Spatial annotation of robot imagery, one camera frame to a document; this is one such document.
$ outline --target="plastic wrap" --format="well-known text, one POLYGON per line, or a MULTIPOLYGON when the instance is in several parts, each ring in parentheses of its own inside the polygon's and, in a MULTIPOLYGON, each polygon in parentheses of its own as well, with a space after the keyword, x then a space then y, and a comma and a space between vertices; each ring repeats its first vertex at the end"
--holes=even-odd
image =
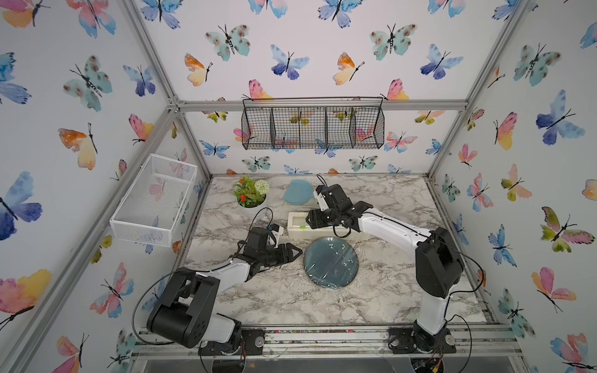
POLYGON ((339 289, 354 280, 359 261, 355 250, 346 241, 337 237, 323 237, 307 248, 304 270, 313 283, 328 289, 339 289))

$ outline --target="white wire basket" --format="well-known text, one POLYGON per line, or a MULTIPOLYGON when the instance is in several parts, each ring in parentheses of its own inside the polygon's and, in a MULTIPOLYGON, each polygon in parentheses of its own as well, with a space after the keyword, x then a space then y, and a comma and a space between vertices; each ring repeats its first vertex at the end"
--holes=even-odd
POLYGON ((171 246, 197 166, 150 154, 110 219, 118 239, 171 246))

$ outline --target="wire mesh basket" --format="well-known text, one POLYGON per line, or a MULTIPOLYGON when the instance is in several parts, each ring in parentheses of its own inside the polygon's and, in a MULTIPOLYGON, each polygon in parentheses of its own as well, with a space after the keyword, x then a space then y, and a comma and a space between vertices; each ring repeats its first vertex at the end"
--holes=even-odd
POLYGON ((171 246, 197 166, 151 154, 110 219, 114 237, 171 246))
POLYGON ((379 149, 383 145, 383 98, 347 101, 342 106, 328 106, 324 101, 293 106, 285 100, 295 99, 268 100, 268 107, 247 106, 248 100, 243 101, 245 149, 379 149))

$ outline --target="marble surface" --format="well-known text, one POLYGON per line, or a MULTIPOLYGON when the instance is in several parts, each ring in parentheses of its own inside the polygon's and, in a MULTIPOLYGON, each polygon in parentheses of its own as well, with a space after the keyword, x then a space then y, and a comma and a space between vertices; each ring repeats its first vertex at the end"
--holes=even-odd
MULTIPOLYGON (((288 184, 297 178, 314 187, 315 175, 260 175, 271 185, 267 205, 273 221, 286 227, 290 211, 317 208, 315 199, 294 206, 282 199, 288 184)), ((423 177, 417 175, 325 175, 328 185, 339 184, 353 203, 365 201, 384 213, 416 226, 434 229, 441 219, 423 177)), ((232 195, 238 177, 214 177, 186 258, 186 267, 201 269, 226 260, 245 239, 251 218, 232 195)), ((401 249, 381 239, 346 239, 359 260, 356 278, 342 289, 326 289, 312 283, 304 271, 303 258, 260 273, 250 281, 222 292, 214 312, 244 324, 354 324, 397 323, 416 319, 423 290, 416 277, 414 260, 401 249)), ((306 250, 311 240, 289 241, 306 250)), ((463 274, 458 290, 470 290, 463 274)), ((485 322, 474 294, 454 296, 447 317, 458 313, 468 322, 485 322)))

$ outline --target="white pompom flower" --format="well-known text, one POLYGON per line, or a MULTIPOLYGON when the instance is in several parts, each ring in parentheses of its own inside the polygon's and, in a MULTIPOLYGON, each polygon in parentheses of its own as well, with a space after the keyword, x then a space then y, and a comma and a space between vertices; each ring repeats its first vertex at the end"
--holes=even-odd
POLYGON ((255 190, 261 195, 266 195, 269 192, 269 184, 265 180, 257 180, 255 182, 255 190))

